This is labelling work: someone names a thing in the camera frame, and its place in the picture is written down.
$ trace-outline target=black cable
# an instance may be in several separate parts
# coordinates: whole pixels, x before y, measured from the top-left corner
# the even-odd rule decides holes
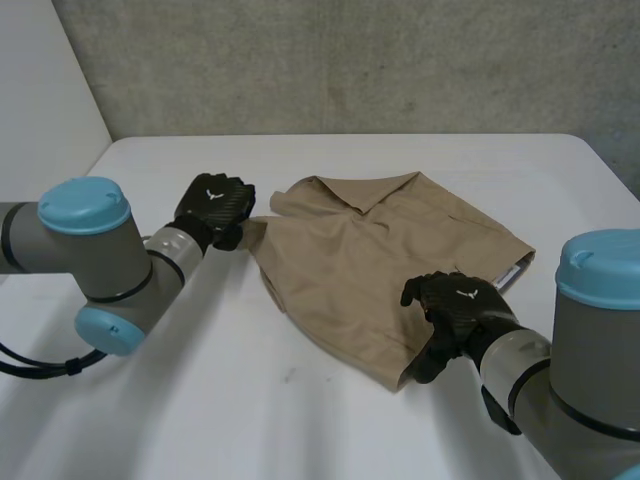
[[[73,358],[65,363],[49,363],[39,362],[23,357],[22,355],[7,348],[2,343],[0,343],[0,352],[14,360],[26,365],[31,365],[29,367],[23,367],[0,361],[0,372],[13,375],[14,377],[29,378],[33,380],[45,380],[48,378],[62,377],[64,375],[77,375],[83,369],[98,363],[107,356],[106,353],[94,350],[84,357]]]

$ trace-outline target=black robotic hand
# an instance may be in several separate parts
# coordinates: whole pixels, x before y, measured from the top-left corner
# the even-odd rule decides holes
[[[432,382],[449,360],[461,355],[480,369],[493,341],[522,328],[493,285],[462,273],[436,272],[408,280],[400,303],[406,307],[414,300],[434,326],[433,336],[407,371],[418,383]]]
[[[191,234],[203,253],[209,245],[218,250],[235,250],[242,240],[241,223],[249,218],[255,203],[253,185],[224,173],[203,173],[187,189],[169,226]]]

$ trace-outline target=black ring band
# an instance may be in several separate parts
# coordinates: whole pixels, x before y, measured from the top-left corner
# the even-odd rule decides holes
[[[551,365],[550,358],[534,363],[527,368],[522,375],[520,375],[518,380],[516,380],[516,383],[513,384],[511,391],[509,392],[509,398],[507,399],[507,407],[509,408],[509,416],[511,418],[513,418],[516,409],[516,400],[518,399],[518,395],[520,394],[522,387],[524,387],[524,384],[527,383],[536,373],[540,373],[545,368],[549,368],[549,365]]]
[[[184,278],[184,272],[182,271],[182,269],[178,266],[178,264],[176,262],[171,260],[164,253],[156,252],[155,250],[147,250],[147,253],[149,255],[151,255],[152,257],[156,257],[156,258],[160,258],[161,260],[164,260],[164,262],[167,265],[169,265],[173,269],[174,272],[176,272],[176,275],[178,275],[178,278],[180,279],[180,283],[184,287],[184,284],[187,283],[187,280]]]
[[[551,392],[551,399],[558,408],[580,425],[609,437],[629,440],[631,442],[640,442],[640,430],[636,430],[635,428],[616,427],[614,425],[601,422],[600,420],[596,420],[595,418],[591,418],[584,413],[579,412],[560,398],[560,395],[555,392],[551,385],[549,385],[549,390]]]
[[[113,297],[98,298],[98,297],[90,297],[89,295],[85,295],[85,298],[87,300],[89,300],[90,302],[93,302],[93,303],[115,303],[115,302],[119,302],[121,300],[124,300],[125,298],[132,297],[136,293],[140,292],[144,287],[149,285],[149,282],[151,281],[152,278],[153,278],[153,264],[150,265],[149,273],[147,274],[145,279],[142,280],[142,282],[140,282],[136,287],[132,288],[131,290],[127,290],[126,292],[118,293],[117,295],[114,295]]]
[[[25,203],[16,203],[11,209],[7,212],[4,219],[2,220],[2,233],[0,234],[0,247],[2,248],[2,254],[4,258],[7,260],[7,263],[11,265],[13,268],[18,270],[20,273],[29,273],[16,259],[13,254],[13,249],[11,248],[11,224],[13,223],[13,219],[18,214],[18,211],[26,205]]]

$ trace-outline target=white logo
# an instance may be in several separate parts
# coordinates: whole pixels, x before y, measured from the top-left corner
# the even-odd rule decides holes
[[[476,296],[478,295],[478,290],[476,290],[473,293],[464,293],[464,292],[461,292],[460,290],[456,290],[456,293],[462,295],[463,297],[469,297],[471,300],[475,300]]]
[[[216,198],[224,197],[224,193],[221,193],[220,195],[216,195],[215,193],[211,193],[209,190],[207,190],[207,196],[209,197],[209,200],[215,200]]]

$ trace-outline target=white wall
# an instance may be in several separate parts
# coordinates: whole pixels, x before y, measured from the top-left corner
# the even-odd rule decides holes
[[[111,143],[49,0],[0,1],[0,201],[37,200]]]

